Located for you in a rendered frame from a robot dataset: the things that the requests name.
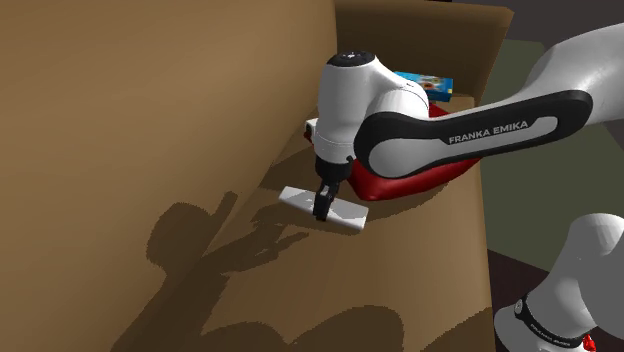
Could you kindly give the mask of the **blue printed box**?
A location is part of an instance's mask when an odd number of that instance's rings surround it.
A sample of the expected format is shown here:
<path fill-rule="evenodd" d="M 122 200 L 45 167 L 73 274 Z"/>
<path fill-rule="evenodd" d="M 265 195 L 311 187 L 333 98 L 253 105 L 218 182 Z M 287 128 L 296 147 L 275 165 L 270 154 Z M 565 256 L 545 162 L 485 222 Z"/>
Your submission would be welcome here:
<path fill-rule="evenodd" d="M 454 86 L 452 78 L 401 71 L 395 71 L 395 74 L 418 83 L 425 90 L 429 100 L 449 102 L 452 97 Z"/>

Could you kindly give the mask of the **red cushion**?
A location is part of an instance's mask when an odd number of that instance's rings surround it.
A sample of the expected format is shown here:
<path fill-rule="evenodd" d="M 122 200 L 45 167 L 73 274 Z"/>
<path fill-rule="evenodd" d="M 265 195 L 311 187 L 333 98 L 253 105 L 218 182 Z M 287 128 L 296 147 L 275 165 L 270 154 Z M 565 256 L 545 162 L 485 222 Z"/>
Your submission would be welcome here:
<path fill-rule="evenodd" d="M 381 102 L 371 105 L 369 115 L 379 112 L 402 113 L 412 119 L 430 119 L 427 104 Z M 354 160 L 350 166 L 352 172 L 347 181 L 361 200 L 379 201 L 400 198 L 431 190 L 464 174 L 480 161 L 473 158 L 434 167 L 402 179 L 386 179 L 372 174 Z"/>

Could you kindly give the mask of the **white flat rectangular device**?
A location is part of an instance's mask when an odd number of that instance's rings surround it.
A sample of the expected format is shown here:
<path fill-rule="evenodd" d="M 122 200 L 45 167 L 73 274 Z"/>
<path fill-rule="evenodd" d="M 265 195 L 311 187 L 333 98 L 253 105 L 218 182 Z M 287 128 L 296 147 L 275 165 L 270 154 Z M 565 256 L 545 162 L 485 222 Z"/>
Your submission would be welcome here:
<path fill-rule="evenodd" d="M 320 210 L 320 206 L 315 206 L 316 194 L 309 190 L 285 186 L 278 199 L 296 209 L 313 215 L 317 220 L 328 221 L 355 230 L 362 230 L 365 227 L 369 209 L 356 203 L 336 198 L 329 205 L 327 215 L 318 217 L 314 209 Z"/>

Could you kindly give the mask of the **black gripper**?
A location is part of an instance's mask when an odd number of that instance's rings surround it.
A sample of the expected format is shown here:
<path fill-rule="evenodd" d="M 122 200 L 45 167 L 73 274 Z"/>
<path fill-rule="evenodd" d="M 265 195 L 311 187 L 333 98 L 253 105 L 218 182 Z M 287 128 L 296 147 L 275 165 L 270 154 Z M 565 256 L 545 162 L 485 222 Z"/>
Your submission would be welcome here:
<path fill-rule="evenodd" d="M 315 193 L 312 214 L 318 221 L 325 221 L 331 204 L 338 193 L 338 184 L 347 180 L 353 167 L 354 159 L 346 158 L 346 163 L 336 164 L 317 156 L 315 160 L 315 172 L 326 186 L 320 186 Z"/>

